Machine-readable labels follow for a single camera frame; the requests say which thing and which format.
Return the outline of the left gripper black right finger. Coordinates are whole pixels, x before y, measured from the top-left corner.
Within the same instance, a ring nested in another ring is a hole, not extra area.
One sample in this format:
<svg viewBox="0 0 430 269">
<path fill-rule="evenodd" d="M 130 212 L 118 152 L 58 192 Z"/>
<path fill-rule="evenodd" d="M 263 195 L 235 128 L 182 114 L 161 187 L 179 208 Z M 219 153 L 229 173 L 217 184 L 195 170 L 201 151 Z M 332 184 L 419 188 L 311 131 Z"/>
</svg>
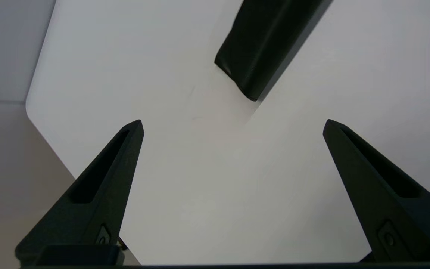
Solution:
<svg viewBox="0 0 430 269">
<path fill-rule="evenodd" d="M 349 127 L 323 131 L 374 262 L 430 262 L 430 192 Z"/>
</svg>

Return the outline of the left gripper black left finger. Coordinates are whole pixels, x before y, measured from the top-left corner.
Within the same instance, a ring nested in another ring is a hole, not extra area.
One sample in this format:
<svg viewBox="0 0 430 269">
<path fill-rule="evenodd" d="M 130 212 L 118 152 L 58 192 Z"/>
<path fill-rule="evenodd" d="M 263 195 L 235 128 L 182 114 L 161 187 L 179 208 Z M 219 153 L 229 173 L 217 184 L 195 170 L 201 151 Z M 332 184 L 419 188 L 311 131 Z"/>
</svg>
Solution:
<svg viewBox="0 0 430 269">
<path fill-rule="evenodd" d="M 22 267 L 114 267 L 142 146 L 136 120 L 123 126 L 15 248 Z"/>
</svg>

